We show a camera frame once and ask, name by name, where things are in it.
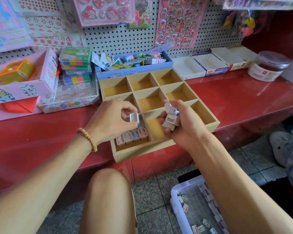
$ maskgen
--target pegboard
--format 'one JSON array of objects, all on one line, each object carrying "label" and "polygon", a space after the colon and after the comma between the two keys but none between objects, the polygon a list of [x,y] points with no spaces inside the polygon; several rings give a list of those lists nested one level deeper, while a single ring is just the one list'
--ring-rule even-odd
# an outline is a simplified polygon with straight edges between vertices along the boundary
[{"label": "pegboard", "polygon": [[[152,20],[149,28],[129,29],[127,24],[84,28],[87,46],[97,54],[102,52],[121,54],[147,51],[153,48],[156,41],[158,2],[159,0],[153,0]],[[226,17],[225,13],[221,10],[221,6],[215,5],[212,0],[209,0],[195,47],[191,49],[171,49],[167,51],[167,54],[183,55],[190,52],[207,51],[211,47],[239,45],[243,38],[238,35],[231,35],[229,30],[222,28],[223,20]],[[0,64],[32,53],[30,47],[0,53]]]}]

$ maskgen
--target red countertop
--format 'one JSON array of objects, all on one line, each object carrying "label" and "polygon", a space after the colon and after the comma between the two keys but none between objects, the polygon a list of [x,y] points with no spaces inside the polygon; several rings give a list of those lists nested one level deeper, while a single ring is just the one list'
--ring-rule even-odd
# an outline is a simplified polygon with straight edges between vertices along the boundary
[{"label": "red countertop", "polygon": [[[246,70],[191,79],[187,83],[221,122],[217,130],[293,107],[293,84],[261,82]],[[84,127],[96,108],[87,106],[0,121],[0,191],[10,188],[59,151]],[[98,146],[80,169],[113,160],[110,142]]]}]

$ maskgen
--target wooden compartment tray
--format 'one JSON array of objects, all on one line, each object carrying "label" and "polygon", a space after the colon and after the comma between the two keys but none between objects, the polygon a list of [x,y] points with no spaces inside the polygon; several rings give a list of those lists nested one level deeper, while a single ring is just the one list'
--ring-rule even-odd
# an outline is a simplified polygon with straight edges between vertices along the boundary
[{"label": "wooden compartment tray", "polygon": [[207,129],[213,132],[220,122],[200,100],[189,85],[173,69],[132,74],[100,80],[102,100],[121,98],[130,101],[138,109],[140,120],[148,133],[148,138],[123,146],[111,140],[116,162],[174,145],[172,139],[164,135],[164,127],[159,122],[160,113],[165,110],[163,99],[180,99],[200,116]]}]

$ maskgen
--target white box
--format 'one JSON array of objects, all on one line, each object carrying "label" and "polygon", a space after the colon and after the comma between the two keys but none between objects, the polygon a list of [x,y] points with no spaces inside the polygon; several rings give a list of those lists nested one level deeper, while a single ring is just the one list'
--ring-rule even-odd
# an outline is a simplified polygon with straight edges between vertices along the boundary
[{"label": "white box", "polygon": [[226,48],[246,60],[246,64],[243,68],[249,68],[257,57],[257,53],[244,46],[229,46]]},{"label": "white box", "polygon": [[205,76],[213,74],[226,73],[229,69],[229,65],[220,58],[213,55],[210,51],[206,52],[193,52],[191,57],[206,70]]},{"label": "white box", "polygon": [[206,74],[206,70],[197,64],[190,55],[175,56],[172,61],[174,69],[184,80],[204,77]]},{"label": "white box", "polygon": [[211,53],[229,65],[228,71],[243,69],[246,65],[246,60],[225,47],[211,48]]}]

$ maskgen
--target tile floor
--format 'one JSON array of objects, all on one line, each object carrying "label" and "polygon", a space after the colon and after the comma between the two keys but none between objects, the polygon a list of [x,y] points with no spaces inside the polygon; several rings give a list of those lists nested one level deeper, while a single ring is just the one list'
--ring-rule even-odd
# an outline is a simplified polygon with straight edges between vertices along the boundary
[{"label": "tile floor", "polygon": [[[273,157],[267,135],[229,153],[258,185],[286,176],[285,169],[278,166]],[[132,185],[139,234],[181,233],[169,204],[170,191],[178,184],[178,176],[194,169],[196,169],[194,165],[183,167]],[[83,203],[81,201],[50,213],[37,234],[78,233]]]}]

